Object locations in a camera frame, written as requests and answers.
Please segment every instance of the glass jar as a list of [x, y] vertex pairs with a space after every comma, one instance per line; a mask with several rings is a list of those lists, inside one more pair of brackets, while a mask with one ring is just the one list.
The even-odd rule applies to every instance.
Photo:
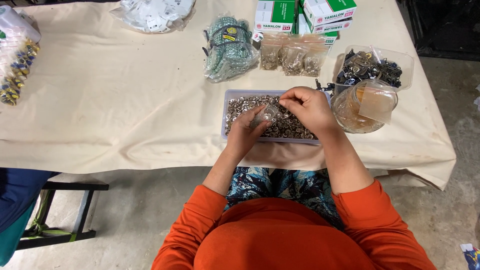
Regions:
[[[382, 86], [390, 86], [384, 81], [368, 79], [343, 90], [332, 98], [332, 110], [337, 122], [350, 133], [370, 133], [384, 126], [383, 122], [359, 115], [363, 91], [367, 83], [376, 83]], [[397, 95], [391, 96], [394, 100], [393, 109], [398, 103]]]

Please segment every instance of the patterned pants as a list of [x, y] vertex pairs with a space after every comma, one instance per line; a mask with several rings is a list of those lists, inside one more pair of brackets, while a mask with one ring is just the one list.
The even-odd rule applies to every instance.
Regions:
[[327, 169], [294, 171], [268, 168], [237, 167], [227, 193], [225, 210], [246, 200], [279, 197], [310, 208], [335, 228], [342, 230], [343, 222], [331, 196], [332, 188]]

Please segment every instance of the cream tablecloth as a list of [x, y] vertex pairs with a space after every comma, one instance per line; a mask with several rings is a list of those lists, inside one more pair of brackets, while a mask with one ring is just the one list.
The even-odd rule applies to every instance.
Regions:
[[[119, 27], [118, 3], [69, 3], [24, 10], [38, 22], [41, 51], [18, 106], [0, 104], [0, 167], [70, 173], [211, 166], [227, 89], [314, 86], [307, 77], [254, 70], [211, 84], [202, 74], [202, 29], [228, 12], [253, 24], [256, 0], [198, 0], [185, 31], [145, 35]], [[401, 91], [392, 124], [348, 135], [368, 168], [407, 169], [441, 189], [456, 156], [394, 0], [358, 0], [322, 68], [332, 82], [348, 45], [375, 44], [415, 59], [413, 86]], [[315, 170], [321, 146], [258, 143], [242, 165]]]

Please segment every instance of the woman's left hand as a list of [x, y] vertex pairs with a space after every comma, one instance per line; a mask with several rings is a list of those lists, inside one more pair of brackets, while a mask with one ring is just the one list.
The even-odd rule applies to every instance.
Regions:
[[250, 128], [250, 123], [256, 114], [258, 114], [265, 105], [257, 106], [251, 110], [248, 110], [240, 114], [232, 124], [230, 133], [228, 134], [227, 147], [225, 151], [228, 151], [233, 158], [238, 162], [245, 157], [250, 149], [255, 144], [260, 135], [267, 130], [272, 124], [270, 121], [263, 121], [255, 129]]

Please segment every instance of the hand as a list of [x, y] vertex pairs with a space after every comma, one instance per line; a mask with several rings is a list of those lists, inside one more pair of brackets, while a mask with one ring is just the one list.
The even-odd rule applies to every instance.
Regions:
[[238, 159], [238, 162], [245, 157], [250, 149], [255, 144], [260, 135], [272, 124], [270, 121], [263, 121], [255, 129], [250, 128], [250, 123], [256, 114], [258, 114], [265, 105], [257, 106], [251, 110], [248, 110], [240, 114], [232, 124], [230, 133], [227, 138], [227, 147], [225, 151], [228, 151], [233, 158]]
[[322, 134], [322, 130], [340, 128], [328, 106], [327, 97], [319, 90], [294, 87], [285, 92], [278, 103], [292, 112], [317, 137]]

